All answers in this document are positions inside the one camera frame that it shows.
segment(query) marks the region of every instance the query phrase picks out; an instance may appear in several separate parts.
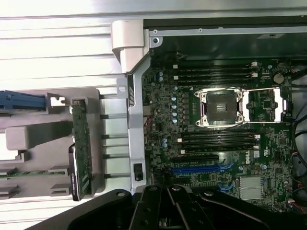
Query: motherboard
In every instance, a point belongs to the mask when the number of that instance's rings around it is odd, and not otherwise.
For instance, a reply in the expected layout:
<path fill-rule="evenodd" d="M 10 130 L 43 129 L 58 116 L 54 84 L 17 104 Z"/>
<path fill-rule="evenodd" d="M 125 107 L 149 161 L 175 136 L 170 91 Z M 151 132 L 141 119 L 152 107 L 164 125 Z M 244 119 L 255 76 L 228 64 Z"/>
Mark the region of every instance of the motherboard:
<path fill-rule="evenodd" d="M 282 59 L 178 61 L 143 75 L 151 184 L 225 192 L 287 210 L 292 190 L 290 63 Z"/>

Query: cpu socket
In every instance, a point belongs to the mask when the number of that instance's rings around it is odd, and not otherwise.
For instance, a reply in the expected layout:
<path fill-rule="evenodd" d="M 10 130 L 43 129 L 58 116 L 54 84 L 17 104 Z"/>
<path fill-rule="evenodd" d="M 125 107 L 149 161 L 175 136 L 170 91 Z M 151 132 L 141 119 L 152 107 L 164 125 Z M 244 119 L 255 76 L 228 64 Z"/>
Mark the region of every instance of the cpu socket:
<path fill-rule="evenodd" d="M 201 103 L 201 118 L 195 123 L 199 127 L 235 126 L 245 121 L 244 112 L 249 113 L 243 109 L 248 104 L 248 92 L 240 88 L 202 89 L 194 95 Z"/>

